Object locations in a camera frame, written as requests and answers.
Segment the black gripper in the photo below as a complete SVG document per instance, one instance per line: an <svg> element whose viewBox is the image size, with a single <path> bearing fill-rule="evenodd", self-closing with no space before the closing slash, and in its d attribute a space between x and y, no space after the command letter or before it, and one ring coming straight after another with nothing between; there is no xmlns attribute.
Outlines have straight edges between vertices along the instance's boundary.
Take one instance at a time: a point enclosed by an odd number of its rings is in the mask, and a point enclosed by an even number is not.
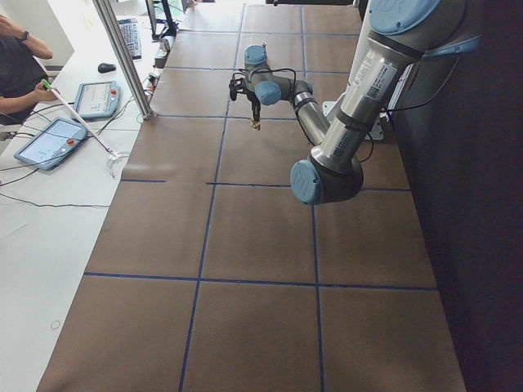
<svg viewBox="0 0 523 392"><path fill-rule="evenodd" d="M260 121L260 111L261 111L261 103L259 99L256 96L249 96L248 100L251 102L251 110L252 110L252 122L259 122Z"/></svg>

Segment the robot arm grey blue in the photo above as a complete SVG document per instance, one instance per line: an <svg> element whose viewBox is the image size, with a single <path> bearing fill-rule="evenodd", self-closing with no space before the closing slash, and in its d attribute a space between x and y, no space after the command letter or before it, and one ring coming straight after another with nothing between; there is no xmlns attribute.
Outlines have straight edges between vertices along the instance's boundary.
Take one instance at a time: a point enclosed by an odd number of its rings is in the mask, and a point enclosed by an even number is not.
<svg viewBox="0 0 523 392"><path fill-rule="evenodd" d="M230 81L230 98L239 93L252 104L255 129L263 105L287 101L312 143L306 159L295 163L290 185L308 205L353 198L363 184L356 152L390 101L405 69L423 58L474 51L481 37L482 1L370 1L364 14L346 90L324 113L311 84L277 76L266 48L244 52L244 77Z"/></svg>

